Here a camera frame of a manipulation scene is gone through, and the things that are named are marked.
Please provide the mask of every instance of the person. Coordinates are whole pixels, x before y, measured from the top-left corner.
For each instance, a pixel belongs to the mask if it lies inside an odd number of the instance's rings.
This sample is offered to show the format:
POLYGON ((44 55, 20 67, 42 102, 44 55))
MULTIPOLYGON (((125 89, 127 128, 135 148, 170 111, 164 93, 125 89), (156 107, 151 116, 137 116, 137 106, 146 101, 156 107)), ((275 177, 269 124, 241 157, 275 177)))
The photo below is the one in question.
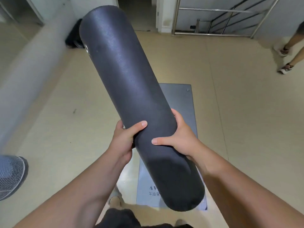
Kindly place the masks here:
MULTIPOLYGON (((289 52, 291 47, 293 47, 295 44, 299 43, 304 39, 304 22, 302 22, 299 27, 297 32, 292 36, 292 38, 289 40, 289 42, 281 49, 275 49, 275 51, 278 52, 278 54, 281 57, 286 57, 289 52)), ((289 71, 292 70, 292 68, 302 61, 304 59, 304 47, 298 52, 298 54, 286 65, 284 65, 282 68, 278 70, 278 73, 280 74, 287 74, 289 71)))
MULTIPOLYGON (((193 160, 215 203, 230 228, 303 227, 304 215, 242 173, 199 141, 183 117, 174 109, 177 130, 170 137, 152 139, 154 145, 173 146, 193 160)), ((110 206, 103 227, 140 227, 131 210, 121 209, 116 182, 132 157, 133 136, 147 126, 146 121, 123 129, 120 120, 108 149, 72 182, 22 219, 15 228, 94 227, 106 202, 110 206)), ((156 227, 172 227, 161 224, 156 227)), ((180 227, 191 227, 181 224, 180 227)))

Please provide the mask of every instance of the shorts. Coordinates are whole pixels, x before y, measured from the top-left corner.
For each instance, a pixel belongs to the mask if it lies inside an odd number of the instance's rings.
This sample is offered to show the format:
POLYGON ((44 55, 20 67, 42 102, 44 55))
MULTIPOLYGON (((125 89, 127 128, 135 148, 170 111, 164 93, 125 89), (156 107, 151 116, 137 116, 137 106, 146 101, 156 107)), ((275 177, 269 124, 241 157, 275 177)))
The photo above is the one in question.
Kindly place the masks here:
MULTIPOLYGON (((99 224, 95 228, 134 228, 134 227, 153 227, 153 228, 173 228, 170 224, 161 224, 157 226, 141 226, 134 213, 130 209, 117 210, 108 209, 99 224)), ((193 228, 185 224, 179 228, 193 228)))
POLYGON ((304 22, 302 22, 298 29, 297 29, 297 34, 304 34, 304 22))

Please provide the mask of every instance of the black foam roller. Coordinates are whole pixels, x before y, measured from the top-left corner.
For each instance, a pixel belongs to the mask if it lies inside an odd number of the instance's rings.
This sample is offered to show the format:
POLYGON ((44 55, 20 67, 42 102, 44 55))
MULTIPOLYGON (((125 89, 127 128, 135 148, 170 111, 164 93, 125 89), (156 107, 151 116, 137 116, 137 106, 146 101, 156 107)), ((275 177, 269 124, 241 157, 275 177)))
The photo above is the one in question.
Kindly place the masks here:
POLYGON ((90 11, 80 36, 125 127, 148 122, 134 143, 165 204, 175 211, 195 208, 205 189, 194 163, 173 147, 151 143, 173 135, 177 124, 125 13, 116 6, 90 11))

